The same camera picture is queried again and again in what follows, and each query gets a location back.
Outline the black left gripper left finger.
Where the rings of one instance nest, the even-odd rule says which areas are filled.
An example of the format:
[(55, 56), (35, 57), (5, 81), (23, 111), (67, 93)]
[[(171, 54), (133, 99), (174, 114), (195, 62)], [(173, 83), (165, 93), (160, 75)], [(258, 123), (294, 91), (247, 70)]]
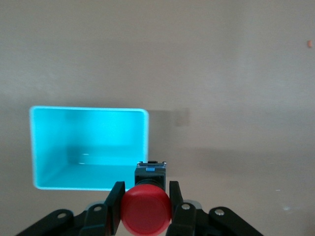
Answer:
[(55, 210), (18, 233), (19, 236), (114, 236), (121, 220), (120, 203), (125, 183), (118, 181), (105, 201), (91, 204), (74, 215), (68, 209)]

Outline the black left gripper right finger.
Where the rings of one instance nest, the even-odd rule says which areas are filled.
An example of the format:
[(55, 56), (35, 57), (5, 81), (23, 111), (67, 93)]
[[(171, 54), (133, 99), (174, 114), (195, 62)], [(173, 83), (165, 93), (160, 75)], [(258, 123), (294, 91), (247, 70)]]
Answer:
[(231, 209), (215, 207), (208, 213), (185, 201), (177, 181), (169, 183), (172, 218), (167, 236), (260, 236), (257, 229)]

